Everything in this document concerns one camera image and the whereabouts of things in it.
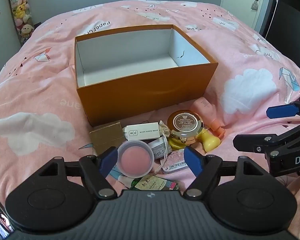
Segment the cosmetic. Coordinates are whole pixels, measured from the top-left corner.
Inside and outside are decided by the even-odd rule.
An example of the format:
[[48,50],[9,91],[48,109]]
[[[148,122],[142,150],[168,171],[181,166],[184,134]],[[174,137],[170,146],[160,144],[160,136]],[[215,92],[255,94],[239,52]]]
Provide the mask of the cosmetic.
[[126,141],[119,122],[100,125],[89,135],[97,155],[102,154],[111,146],[119,147]]
[[216,109],[207,99],[204,97],[197,99],[190,109],[197,113],[202,118],[203,123],[210,127],[219,138],[224,137],[226,130],[221,127],[221,123],[217,119]]
[[184,149],[186,147],[186,144],[182,143],[181,141],[171,136],[168,138],[168,142],[173,151]]
[[128,141],[157,139],[162,135],[170,135],[169,128],[162,121],[128,125],[122,131]]
[[220,138],[210,134],[206,129],[202,129],[200,137],[206,153],[217,148],[221,143]]
[[117,167],[130,178],[140,178],[148,174],[154,164],[154,154],[143,141],[125,141],[118,148]]
[[[161,136],[157,140],[154,140],[152,142],[149,142],[148,145],[151,147],[154,159],[160,159],[164,157],[164,151],[165,151],[165,144],[164,144],[164,138]],[[167,145],[168,154],[172,152],[170,144]]]
[[174,181],[152,175],[137,179],[119,176],[118,181],[131,190],[178,190],[180,188],[179,184]]
[[184,149],[176,150],[168,156],[164,166],[162,167],[164,173],[169,174],[188,168],[183,156],[183,151]]
[[170,136],[182,144],[190,145],[196,142],[202,131],[203,122],[194,112],[180,110],[172,113],[167,121]]

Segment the orange box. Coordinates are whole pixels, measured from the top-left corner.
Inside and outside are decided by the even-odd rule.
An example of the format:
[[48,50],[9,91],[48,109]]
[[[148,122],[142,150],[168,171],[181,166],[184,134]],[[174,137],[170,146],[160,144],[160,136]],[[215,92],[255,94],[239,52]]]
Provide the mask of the orange box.
[[92,126],[199,98],[218,63],[175,25],[75,38],[77,92]]

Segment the string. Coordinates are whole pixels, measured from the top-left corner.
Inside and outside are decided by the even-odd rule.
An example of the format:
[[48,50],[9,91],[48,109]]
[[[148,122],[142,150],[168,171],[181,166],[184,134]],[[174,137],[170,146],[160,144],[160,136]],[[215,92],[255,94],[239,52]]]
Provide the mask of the string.
[[168,126],[166,126],[162,121],[159,122],[159,130],[160,130],[160,135],[163,135],[163,140],[164,140],[164,158],[160,161],[160,166],[154,171],[153,176],[156,175],[160,169],[164,166],[167,158],[168,158],[168,140],[167,137],[170,136],[170,130]]

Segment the hanging plush organizer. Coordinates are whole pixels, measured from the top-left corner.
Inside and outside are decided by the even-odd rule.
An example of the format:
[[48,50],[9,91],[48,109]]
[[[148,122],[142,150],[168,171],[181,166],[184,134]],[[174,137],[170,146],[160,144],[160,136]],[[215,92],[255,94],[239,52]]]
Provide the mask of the hanging plush organizer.
[[28,0],[10,0],[11,12],[21,44],[31,37],[34,24],[31,19]]

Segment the metal screw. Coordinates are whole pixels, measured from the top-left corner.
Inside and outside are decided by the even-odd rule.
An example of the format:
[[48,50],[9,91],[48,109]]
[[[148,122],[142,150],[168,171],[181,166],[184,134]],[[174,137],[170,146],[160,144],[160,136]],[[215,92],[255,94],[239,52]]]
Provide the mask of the metal screw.
[[187,195],[190,197],[199,197],[202,194],[202,191],[197,188],[192,188],[187,190]]
[[101,197],[111,197],[114,194],[114,191],[110,188],[103,188],[99,190],[98,193]]
[[279,152],[278,152],[278,151],[273,151],[273,152],[270,152],[270,155],[271,155],[271,156],[273,156],[273,157],[274,157],[274,156],[277,156],[278,154],[279,154]]

